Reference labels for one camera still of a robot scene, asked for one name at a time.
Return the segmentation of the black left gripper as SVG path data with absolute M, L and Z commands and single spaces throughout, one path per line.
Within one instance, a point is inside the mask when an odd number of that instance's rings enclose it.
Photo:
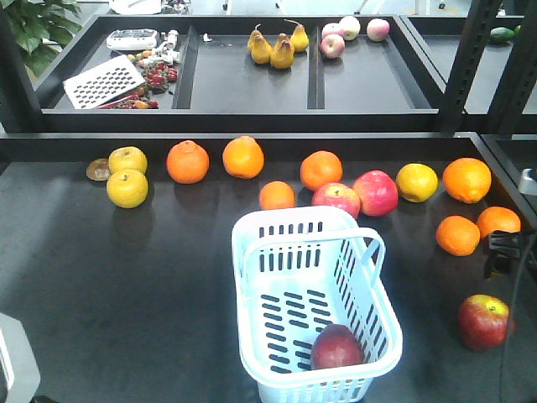
M 22 323 L 1 314 L 1 398 L 32 399 L 40 373 Z

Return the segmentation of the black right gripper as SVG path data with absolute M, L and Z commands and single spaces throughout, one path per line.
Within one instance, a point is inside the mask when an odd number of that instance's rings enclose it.
M 514 263 L 522 263 L 536 280 L 536 230 L 506 232 L 495 230 L 485 237 L 487 260 L 483 273 L 485 279 L 507 275 Z

